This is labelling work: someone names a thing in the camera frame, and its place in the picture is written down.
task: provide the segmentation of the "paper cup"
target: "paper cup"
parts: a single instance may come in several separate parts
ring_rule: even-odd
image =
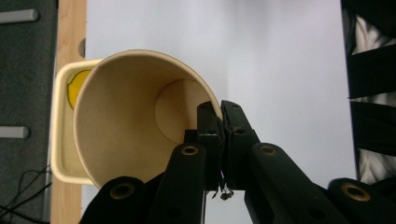
[[[197,128],[196,108],[219,103],[186,64],[151,50],[102,60],[78,94],[73,120],[78,156],[101,188],[122,175],[143,182],[163,172],[185,130]]]

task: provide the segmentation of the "mounting hole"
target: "mounting hole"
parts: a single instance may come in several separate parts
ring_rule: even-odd
[[[315,208],[315,207],[308,208],[308,214],[317,220],[323,220],[326,218],[326,216],[324,215],[324,212],[318,208]]]
[[[277,151],[273,147],[268,147],[268,146],[262,146],[260,147],[260,150],[266,155],[266,156],[275,156]]]
[[[181,211],[181,209],[176,208],[176,207],[170,207],[167,211],[166,211],[166,215],[168,215],[168,217],[170,219],[178,219],[181,218],[183,216],[183,212]]]
[[[186,156],[193,156],[198,153],[198,147],[184,147],[183,149],[181,149],[181,153]]]
[[[345,193],[349,198],[359,201],[359,202],[368,202],[371,200],[370,194],[362,189],[361,187],[352,184],[352,183],[344,183],[341,186],[341,190]]]
[[[134,194],[134,184],[131,182],[120,183],[110,191],[110,197],[114,200],[126,199]]]
[[[78,44],[78,54],[82,58],[85,58],[85,38],[82,39]]]

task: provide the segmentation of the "black cable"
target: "black cable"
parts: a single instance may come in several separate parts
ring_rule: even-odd
[[[40,177],[40,175],[42,174],[50,174],[50,171],[48,171],[49,169],[49,165],[45,166],[42,170],[37,171],[37,170],[28,170],[23,172],[23,174],[20,177],[20,182],[18,185],[18,193],[17,195],[8,203],[7,206],[0,206],[0,218],[6,216],[7,214],[10,214],[10,218],[9,218],[9,222],[11,222],[13,215],[20,215],[21,213],[18,212],[14,212],[14,210],[20,206],[22,206],[25,203],[30,202],[31,200],[33,200],[33,198],[35,198],[36,196],[38,196],[42,191],[44,191],[45,189],[47,189],[51,183],[49,183],[48,185],[46,185],[44,188],[42,188],[41,190],[39,190],[37,193],[35,193],[34,195],[32,195],[31,197],[29,197],[28,199],[22,201],[21,203],[18,203],[16,205],[14,205],[14,203],[18,200],[18,198],[27,190],[29,189],[34,183],[35,181]],[[22,188],[22,181],[25,177],[25,175],[27,175],[30,172],[36,172],[37,175],[28,183],[28,185],[25,188]]]
[[[32,186],[32,185],[35,183],[35,181],[39,178],[39,176],[40,176],[41,174],[46,174],[46,173],[49,173],[49,174],[50,174],[50,171],[46,171],[49,167],[50,167],[50,166],[47,165],[47,166],[45,166],[41,171],[37,171],[37,170],[28,170],[28,171],[23,172],[23,174],[22,174],[21,177],[20,177],[20,182],[19,182],[19,185],[18,185],[18,193],[17,193],[17,195],[7,204],[7,208],[9,208],[10,206],[13,206],[13,204],[18,200],[18,198],[19,198],[30,186]],[[23,190],[21,190],[21,184],[22,184],[23,178],[24,178],[24,176],[25,176],[26,174],[28,174],[28,173],[30,173],[30,172],[36,172],[37,175],[30,181],[30,183],[29,183]],[[0,211],[0,217],[3,217],[3,210]]]
[[[43,192],[44,190],[46,190],[49,186],[51,186],[52,183],[49,183],[48,185],[46,185],[44,188],[42,188],[41,190],[39,190],[38,192],[36,192],[34,195],[30,196],[29,198],[25,199],[24,201],[22,201],[21,203],[18,203],[17,205],[11,207],[9,210],[13,211],[15,209],[17,209],[18,207],[24,205],[25,203],[28,203],[30,201],[33,200],[33,198],[37,197],[41,192]]]
[[[31,221],[31,222],[33,222],[33,223],[50,224],[49,222],[42,221],[42,220],[38,220],[38,219],[35,219],[35,218],[33,218],[33,217],[28,217],[28,216],[26,216],[26,215],[24,215],[24,214],[22,214],[22,213],[19,213],[19,212],[16,212],[16,211],[12,211],[11,209],[9,209],[9,208],[7,208],[7,207],[5,207],[5,206],[3,206],[3,205],[0,205],[0,208],[3,209],[3,210],[6,210],[8,213],[12,213],[12,214],[14,214],[15,216],[21,217],[21,218],[26,219],[26,220],[28,220],[28,221]]]

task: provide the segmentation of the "white backdrop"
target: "white backdrop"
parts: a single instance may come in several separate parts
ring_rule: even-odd
[[[88,0],[87,59],[126,49],[189,65],[313,182],[356,178],[339,1]]]

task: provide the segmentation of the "black fabric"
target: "black fabric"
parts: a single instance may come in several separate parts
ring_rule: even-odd
[[[396,178],[388,178],[378,181],[372,188],[396,204]]]
[[[343,4],[343,25],[346,55],[352,55],[353,50],[356,48],[356,15],[353,10],[345,4]]]
[[[396,156],[396,108],[351,103],[355,146]]]
[[[343,3],[381,30],[383,34],[396,37],[396,1],[343,0]]]
[[[396,91],[396,45],[349,56],[347,72],[352,99]]]

